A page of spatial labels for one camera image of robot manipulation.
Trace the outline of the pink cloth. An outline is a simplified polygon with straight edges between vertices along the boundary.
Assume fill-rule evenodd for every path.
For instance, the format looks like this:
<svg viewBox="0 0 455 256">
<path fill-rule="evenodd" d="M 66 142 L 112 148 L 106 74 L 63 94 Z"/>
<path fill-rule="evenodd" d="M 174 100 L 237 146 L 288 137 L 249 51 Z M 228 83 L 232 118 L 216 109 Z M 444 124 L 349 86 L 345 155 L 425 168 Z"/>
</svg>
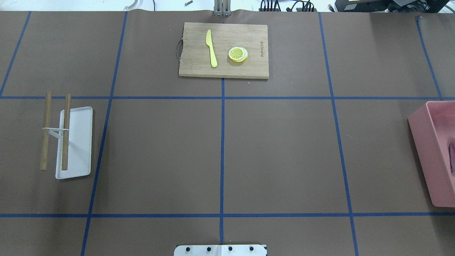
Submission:
<svg viewBox="0 0 455 256">
<path fill-rule="evenodd" d="M 455 140 L 451 141 L 448 146 L 450 171 L 455 174 Z"/>
</svg>

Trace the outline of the yellow plastic knife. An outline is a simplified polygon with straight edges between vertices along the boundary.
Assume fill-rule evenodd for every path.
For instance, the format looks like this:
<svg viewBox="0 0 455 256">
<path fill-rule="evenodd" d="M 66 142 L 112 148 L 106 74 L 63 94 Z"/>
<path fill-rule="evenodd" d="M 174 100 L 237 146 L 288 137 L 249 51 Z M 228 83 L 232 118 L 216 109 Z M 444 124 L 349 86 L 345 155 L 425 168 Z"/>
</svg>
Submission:
<svg viewBox="0 0 455 256">
<path fill-rule="evenodd" d="M 213 47 L 212 31 L 210 29 L 206 33 L 205 42 L 209 48 L 210 65 L 212 68 L 216 68 L 218 66 L 218 62 L 217 62 L 217 58 L 216 58 L 214 47 Z"/>
</svg>

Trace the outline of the yellow lemon slices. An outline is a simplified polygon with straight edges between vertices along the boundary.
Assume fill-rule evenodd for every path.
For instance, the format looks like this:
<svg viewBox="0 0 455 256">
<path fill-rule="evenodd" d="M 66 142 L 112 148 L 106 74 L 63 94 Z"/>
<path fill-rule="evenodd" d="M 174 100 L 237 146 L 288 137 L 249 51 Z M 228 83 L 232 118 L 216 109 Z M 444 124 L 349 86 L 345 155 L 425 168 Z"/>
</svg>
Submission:
<svg viewBox="0 0 455 256">
<path fill-rule="evenodd" d="M 248 58 L 248 52 L 243 47 L 233 47 L 229 50 L 229 58 L 236 63 L 242 63 Z"/>
</svg>

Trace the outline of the wooden cutting board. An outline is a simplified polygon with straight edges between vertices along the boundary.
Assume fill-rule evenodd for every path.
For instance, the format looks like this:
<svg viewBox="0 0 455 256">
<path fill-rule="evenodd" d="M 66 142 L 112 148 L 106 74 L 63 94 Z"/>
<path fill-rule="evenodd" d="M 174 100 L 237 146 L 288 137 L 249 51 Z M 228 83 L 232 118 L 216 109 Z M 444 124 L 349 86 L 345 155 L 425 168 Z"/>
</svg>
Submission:
<svg viewBox="0 0 455 256">
<path fill-rule="evenodd" d="M 218 66 L 211 67 L 206 33 L 212 41 Z M 201 78 L 261 79 L 269 78 L 268 26 L 185 22 L 182 36 L 179 75 Z M 246 48 L 248 58 L 233 62 L 229 50 Z"/>
</svg>

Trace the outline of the white rectangular tray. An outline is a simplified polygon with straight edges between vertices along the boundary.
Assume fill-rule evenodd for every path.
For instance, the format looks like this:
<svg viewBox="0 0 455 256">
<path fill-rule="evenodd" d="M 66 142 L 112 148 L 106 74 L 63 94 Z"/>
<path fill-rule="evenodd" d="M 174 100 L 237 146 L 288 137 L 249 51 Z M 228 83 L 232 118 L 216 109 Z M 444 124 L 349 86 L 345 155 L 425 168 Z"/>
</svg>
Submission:
<svg viewBox="0 0 455 256">
<path fill-rule="evenodd" d="M 60 112 L 56 179 L 87 176 L 91 172 L 93 108 L 90 106 L 70 109 L 68 169 L 62 170 L 64 110 Z"/>
</svg>

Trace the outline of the wooden chopstick on tray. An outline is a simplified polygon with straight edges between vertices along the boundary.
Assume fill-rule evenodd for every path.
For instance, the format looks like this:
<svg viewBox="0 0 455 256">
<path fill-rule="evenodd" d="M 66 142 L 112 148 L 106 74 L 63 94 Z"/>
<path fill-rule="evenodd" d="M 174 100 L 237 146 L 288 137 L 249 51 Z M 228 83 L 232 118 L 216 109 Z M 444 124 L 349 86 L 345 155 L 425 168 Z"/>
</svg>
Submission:
<svg viewBox="0 0 455 256">
<path fill-rule="evenodd" d="M 68 170 L 71 94 L 65 96 L 61 169 Z"/>
</svg>

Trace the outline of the wooden chopstick beside tray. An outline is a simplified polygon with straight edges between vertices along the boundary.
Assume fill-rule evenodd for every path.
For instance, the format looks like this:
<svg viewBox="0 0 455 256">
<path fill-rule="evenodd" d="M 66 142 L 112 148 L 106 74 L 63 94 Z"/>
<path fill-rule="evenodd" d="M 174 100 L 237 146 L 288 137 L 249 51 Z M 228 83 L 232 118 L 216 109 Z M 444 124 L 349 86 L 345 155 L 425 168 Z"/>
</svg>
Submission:
<svg viewBox="0 0 455 256">
<path fill-rule="evenodd" d="M 48 158 L 48 141 L 49 141 L 49 131 L 47 128 L 50 127 L 50 112 L 52 108 L 52 93 L 50 91 L 46 92 L 45 102 L 44 102 L 44 118 L 43 118 L 43 128 L 42 128 L 42 138 L 41 138 L 41 156 L 39 159 L 39 170 L 47 170 L 47 158 Z"/>
</svg>

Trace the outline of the pink plastic bin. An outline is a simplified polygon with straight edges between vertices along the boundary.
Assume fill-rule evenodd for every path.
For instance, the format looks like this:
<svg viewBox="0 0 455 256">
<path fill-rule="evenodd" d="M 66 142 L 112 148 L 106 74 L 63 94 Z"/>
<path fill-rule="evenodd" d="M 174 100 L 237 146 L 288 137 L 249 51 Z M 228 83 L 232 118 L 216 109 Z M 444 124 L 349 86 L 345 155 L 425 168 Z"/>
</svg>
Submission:
<svg viewBox="0 0 455 256">
<path fill-rule="evenodd" d="M 450 146 L 454 143 L 455 102 L 427 101 L 408 117 L 408 124 L 431 203 L 453 208 L 455 177 Z"/>
</svg>

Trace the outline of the aluminium frame post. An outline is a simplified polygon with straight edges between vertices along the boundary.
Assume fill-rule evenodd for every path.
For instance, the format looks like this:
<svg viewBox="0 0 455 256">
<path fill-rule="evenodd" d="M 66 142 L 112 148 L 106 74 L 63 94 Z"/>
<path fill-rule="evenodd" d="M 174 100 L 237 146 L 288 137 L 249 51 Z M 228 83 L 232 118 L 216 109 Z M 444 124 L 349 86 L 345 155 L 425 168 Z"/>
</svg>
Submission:
<svg viewBox="0 0 455 256">
<path fill-rule="evenodd" d="M 214 16 L 231 16 L 231 0 L 215 0 Z"/>
</svg>

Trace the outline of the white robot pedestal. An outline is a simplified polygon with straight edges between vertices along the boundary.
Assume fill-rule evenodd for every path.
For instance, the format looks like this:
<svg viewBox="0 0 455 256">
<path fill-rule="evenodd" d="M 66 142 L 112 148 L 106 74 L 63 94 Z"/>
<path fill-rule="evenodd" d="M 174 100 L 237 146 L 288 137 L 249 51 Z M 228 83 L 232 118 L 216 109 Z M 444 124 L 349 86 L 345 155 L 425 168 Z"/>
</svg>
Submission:
<svg viewBox="0 0 455 256">
<path fill-rule="evenodd" d="M 174 256 L 267 256 L 267 246 L 260 244 L 237 245 L 181 245 Z"/>
</svg>

